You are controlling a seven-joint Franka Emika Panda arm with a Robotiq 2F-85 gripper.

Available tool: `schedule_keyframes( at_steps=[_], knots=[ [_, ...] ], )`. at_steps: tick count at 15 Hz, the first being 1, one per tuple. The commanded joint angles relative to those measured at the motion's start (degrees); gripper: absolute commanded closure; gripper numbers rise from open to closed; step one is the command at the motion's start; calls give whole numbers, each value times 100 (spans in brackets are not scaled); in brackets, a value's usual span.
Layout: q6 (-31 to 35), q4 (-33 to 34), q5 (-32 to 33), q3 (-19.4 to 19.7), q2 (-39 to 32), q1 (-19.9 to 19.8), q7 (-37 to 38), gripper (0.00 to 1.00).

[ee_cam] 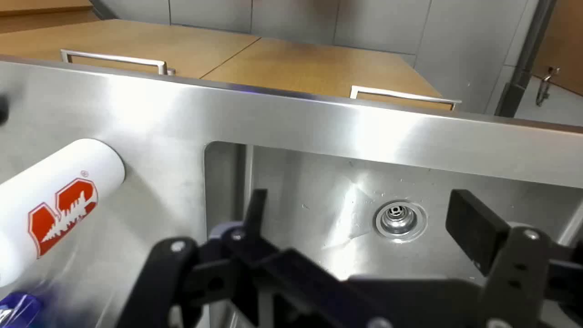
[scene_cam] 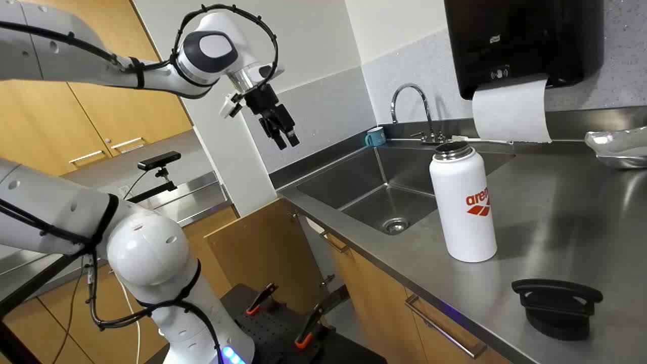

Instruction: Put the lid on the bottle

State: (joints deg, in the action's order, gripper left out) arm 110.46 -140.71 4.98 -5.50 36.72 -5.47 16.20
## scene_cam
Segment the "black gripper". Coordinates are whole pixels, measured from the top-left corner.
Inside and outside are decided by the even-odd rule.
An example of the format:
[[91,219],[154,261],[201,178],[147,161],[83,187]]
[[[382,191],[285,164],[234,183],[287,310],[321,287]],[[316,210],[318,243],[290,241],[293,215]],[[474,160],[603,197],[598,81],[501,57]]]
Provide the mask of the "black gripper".
[[279,97],[272,85],[264,85],[247,93],[245,103],[256,115],[264,120],[266,133],[276,141],[279,149],[287,147],[284,133],[291,145],[300,144],[295,122],[285,106],[279,106]]

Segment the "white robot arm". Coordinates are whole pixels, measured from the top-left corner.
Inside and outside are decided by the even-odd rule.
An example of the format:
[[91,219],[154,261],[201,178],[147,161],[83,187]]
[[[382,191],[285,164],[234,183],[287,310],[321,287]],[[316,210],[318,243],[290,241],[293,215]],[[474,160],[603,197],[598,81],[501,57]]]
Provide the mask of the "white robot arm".
[[[293,120],[272,88],[276,62],[262,65],[236,19],[234,3],[186,13],[172,55],[144,62],[104,46],[79,15],[31,2],[2,6],[6,81],[78,81],[120,88],[166,90],[191,99],[227,77],[234,106],[276,122],[281,145],[297,141]],[[256,339],[242,330],[203,275],[182,227],[159,212],[10,160],[0,161],[2,243],[55,253],[52,277],[87,254],[104,258],[171,344],[166,364],[251,364]]]

